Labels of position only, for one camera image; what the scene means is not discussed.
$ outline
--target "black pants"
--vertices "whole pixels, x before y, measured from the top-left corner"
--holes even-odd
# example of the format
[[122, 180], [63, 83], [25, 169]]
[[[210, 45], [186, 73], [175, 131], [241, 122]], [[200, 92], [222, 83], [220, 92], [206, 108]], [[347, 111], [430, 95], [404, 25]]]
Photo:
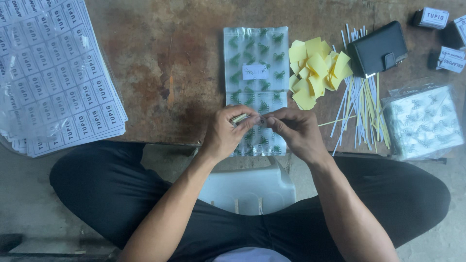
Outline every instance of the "black pants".
[[[140, 164], [143, 148], [111, 141], [82, 145], [50, 173], [63, 204], [119, 248], [171, 185]], [[390, 160], [335, 161], [395, 247], [431, 229], [448, 212], [447, 187], [422, 169]], [[291, 261], [343, 261], [318, 196], [260, 216], [197, 200], [170, 261], [206, 261], [242, 247], [273, 249]]]

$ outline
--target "hand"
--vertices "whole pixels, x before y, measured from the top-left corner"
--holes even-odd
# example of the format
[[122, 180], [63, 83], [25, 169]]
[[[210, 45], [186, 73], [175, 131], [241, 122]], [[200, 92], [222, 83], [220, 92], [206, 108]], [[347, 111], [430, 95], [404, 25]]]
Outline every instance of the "hand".
[[[244, 113], [250, 117], [234, 127], [230, 120]], [[207, 156], [216, 163], [222, 161], [231, 155], [244, 134], [259, 120], [259, 113], [245, 105], [228, 105], [217, 111], [207, 128], [207, 134], [199, 154]]]
[[281, 135], [291, 151], [307, 164], [321, 163], [329, 156], [314, 112], [283, 107], [264, 117], [267, 126]]

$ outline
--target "black wallet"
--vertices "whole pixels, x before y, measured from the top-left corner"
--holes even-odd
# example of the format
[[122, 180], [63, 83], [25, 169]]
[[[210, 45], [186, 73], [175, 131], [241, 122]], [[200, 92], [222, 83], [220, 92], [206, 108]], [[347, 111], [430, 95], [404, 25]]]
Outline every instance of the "black wallet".
[[349, 43], [347, 49], [354, 75], [363, 78], [399, 66], [408, 57], [408, 48], [398, 21]]

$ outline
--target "fingers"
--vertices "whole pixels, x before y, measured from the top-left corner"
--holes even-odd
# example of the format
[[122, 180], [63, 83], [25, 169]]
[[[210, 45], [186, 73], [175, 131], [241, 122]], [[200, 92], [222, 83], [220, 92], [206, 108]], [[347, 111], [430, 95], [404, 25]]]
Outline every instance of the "fingers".
[[285, 123], [275, 117], [267, 118], [267, 126], [272, 130], [281, 135], [286, 141], [293, 139], [296, 135], [296, 131], [290, 129]]
[[234, 132], [239, 135], [240, 137], [243, 137], [246, 132], [251, 129], [256, 123], [260, 121], [260, 117], [255, 116], [255, 117], [248, 117], [245, 120], [241, 122], [237, 127], [235, 127]]
[[245, 105], [234, 105], [234, 106], [226, 106], [224, 109], [219, 111], [221, 116], [226, 118], [227, 121], [230, 121], [233, 117], [237, 117], [241, 114], [248, 114], [250, 116], [258, 116], [259, 113], [256, 112], [254, 109], [247, 107]]
[[277, 119], [287, 119], [287, 120], [296, 120], [300, 121], [303, 119], [309, 118], [309, 114], [312, 112], [305, 110], [294, 110], [286, 107], [282, 107], [276, 111], [270, 112], [264, 115], [265, 118], [274, 117]]

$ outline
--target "plastic wrap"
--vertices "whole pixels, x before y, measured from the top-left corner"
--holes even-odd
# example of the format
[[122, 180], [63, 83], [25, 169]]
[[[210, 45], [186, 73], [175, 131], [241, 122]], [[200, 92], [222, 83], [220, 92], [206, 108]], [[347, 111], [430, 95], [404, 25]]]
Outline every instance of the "plastic wrap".
[[390, 94], [384, 114], [396, 159], [438, 159], [464, 143], [451, 84], [418, 84]]
[[13, 149], [35, 157], [124, 133], [83, 0], [4, 1], [0, 14], [0, 132]]
[[[244, 104], [262, 115], [287, 106], [288, 27], [225, 28], [224, 55], [226, 104]], [[249, 66], [260, 68], [258, 74], [251, 75]], [[285, 153], [281, 136], [256, 125], [231, 156]]]

